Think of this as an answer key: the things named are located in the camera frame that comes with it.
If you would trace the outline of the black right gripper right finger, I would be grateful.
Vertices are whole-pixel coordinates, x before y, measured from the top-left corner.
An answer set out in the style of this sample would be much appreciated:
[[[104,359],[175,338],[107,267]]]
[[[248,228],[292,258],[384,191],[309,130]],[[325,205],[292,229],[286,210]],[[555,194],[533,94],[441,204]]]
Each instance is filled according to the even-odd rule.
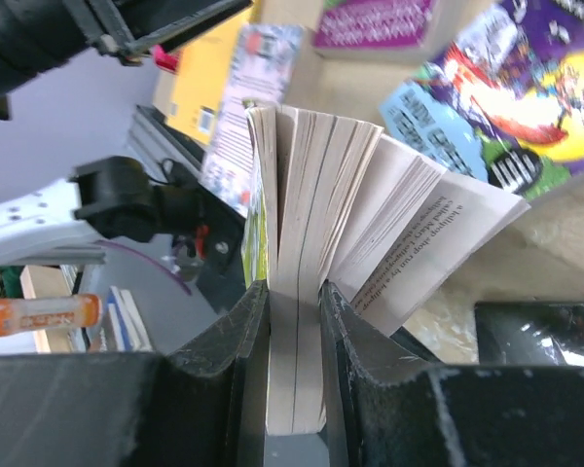
[[[361,318],[333,283],[322,285],[319,306],[331,465],[436,464],[428,363]]]

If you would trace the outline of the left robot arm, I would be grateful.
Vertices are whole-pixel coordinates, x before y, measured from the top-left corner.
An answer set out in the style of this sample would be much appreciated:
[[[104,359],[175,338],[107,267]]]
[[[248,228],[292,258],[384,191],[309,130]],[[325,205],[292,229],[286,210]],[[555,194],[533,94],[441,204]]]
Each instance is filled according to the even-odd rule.
[[[171,51],[233,15],[243,1],[0,1],[0,120],[9,95],[76,54],[95,49],[124,66]],[[45,264],[53,250],[157,234],[202,242],[229,212],[200,188],[155,185],[142,165],[111,156],[0,203],[0,266]]]

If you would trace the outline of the green cartoon paperback book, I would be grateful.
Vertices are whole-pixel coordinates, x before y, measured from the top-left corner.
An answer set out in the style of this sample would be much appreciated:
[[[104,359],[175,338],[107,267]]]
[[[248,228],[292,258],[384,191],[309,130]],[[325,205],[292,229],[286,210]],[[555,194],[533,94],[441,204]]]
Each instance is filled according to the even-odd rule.
[[[529,205],[368,122],[266,102],[247,102],[245,115],[254,164],[242,259],[271,300],[266,428],[313,434],[326,421],[321,286],[391,335]]]

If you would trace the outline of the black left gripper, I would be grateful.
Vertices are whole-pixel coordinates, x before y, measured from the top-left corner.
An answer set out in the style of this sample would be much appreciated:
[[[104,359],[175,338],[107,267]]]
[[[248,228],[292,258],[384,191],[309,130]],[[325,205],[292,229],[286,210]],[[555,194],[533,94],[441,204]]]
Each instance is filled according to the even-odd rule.
[[[250,7],[244,0],[0,0],[0,120],[9,94],[88,48],[137,66],[170,52]]]

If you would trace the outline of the blue Treehouse paperback book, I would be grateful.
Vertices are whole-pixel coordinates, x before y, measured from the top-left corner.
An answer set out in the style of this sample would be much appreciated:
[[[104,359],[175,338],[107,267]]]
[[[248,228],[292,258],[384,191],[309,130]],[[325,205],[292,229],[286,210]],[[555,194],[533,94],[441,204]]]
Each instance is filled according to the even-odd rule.
[[[498,1],[382,104],[395,139],[533,199],[584,173],[584,1]]]

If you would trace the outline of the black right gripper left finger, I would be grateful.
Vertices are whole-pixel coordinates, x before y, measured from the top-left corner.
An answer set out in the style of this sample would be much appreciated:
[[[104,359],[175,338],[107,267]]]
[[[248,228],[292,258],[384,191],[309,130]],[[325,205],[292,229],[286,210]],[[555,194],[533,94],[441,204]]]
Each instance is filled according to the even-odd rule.
[[[230,312],[170,356],[188,377],[171,413],[173,439],[190,466],[263,464],[269,343],[269,289],[258,280]]]

